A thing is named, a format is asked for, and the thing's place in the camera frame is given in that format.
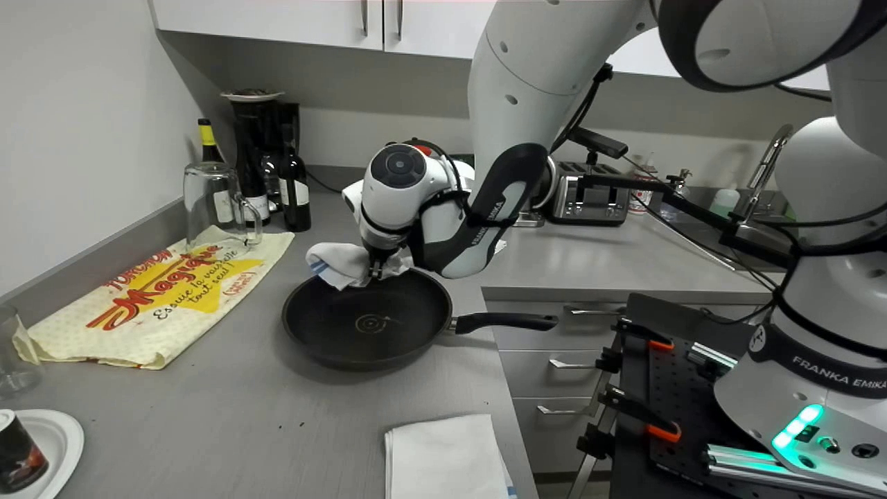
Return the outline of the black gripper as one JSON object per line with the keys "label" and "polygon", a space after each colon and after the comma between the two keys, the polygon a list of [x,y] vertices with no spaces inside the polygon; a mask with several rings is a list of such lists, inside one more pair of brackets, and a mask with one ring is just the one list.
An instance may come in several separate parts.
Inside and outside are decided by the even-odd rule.
{"label": "black gripper", "polygon": [[368,251],[368,265],[367,275],[373,281],[386,281],[386,276],[398,276],[409,269],[409,264],[402,261],[402,246],[379,246],[379,243],[367,243]]}

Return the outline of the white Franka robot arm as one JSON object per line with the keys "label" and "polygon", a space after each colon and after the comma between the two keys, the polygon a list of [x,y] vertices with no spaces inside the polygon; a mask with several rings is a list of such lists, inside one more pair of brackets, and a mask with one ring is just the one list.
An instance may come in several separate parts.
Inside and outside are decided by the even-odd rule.
{"label": "white Franka robot arm", "polygon": [[382,147],[356,221],[368,261],[404,251],[440,276],[483,272],[575,128],[608,59],[655,30],[680,78],[751,91],[816,67],[834,113],[791,135],[791,175],[884,161],[887,0],[497,0],[470,71],[474,161]]}

